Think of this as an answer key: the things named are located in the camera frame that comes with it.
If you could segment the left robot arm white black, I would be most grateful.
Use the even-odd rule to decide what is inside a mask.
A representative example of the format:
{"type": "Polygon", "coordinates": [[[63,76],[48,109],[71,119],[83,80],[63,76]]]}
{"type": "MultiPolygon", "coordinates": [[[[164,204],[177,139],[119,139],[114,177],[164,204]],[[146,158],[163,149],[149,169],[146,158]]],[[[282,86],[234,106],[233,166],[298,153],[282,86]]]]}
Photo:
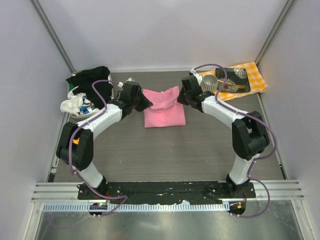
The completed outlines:
{"type": "Polygon", "coordinates": [[[94,140],[111,125],[123,120],[132,110],[142,112],[153,104],[144,96],[141,86],[127,81],[118,98],[108,103],[102,101],[102,109],[78,123],[67,122],[63,128],[56,156],[70,167],[72,174],[84,181],[93,198],[118,200],[121,196],[107,196],[108,181],[93,163],[94,140]]]}

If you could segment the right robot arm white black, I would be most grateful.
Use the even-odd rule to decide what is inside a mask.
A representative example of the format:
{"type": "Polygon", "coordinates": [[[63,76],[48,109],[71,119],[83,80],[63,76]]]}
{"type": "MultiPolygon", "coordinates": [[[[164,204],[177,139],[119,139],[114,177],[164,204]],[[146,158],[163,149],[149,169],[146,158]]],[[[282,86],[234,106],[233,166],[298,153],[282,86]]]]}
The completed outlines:
{"type": "Polygon", "coordinates": [[[214,93],[203,92],[194,75],[181,80],[177,101],[210,115],[231,129],[232,148],[235,152],[233,167],[226,176],[226,193],[233,198],[241,196],[250,182],[249,172],[270,139],[259,112],[244,112],[221,102],[214,93]]]}

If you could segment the pink t shirt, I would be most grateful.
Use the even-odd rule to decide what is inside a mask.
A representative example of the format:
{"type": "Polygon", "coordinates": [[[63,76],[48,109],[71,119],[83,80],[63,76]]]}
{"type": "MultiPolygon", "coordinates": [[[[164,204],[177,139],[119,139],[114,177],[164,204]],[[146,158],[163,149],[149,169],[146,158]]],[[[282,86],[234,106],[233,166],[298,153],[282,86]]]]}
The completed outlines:
{"type": "Polygon", "coordinates": [[[161,92],[143,89],[142,93],[152,103],[151,107],[144,110],[145,128],[186,125],[184,107],[178,102],[180,93],[178,86],[161,92]]]}

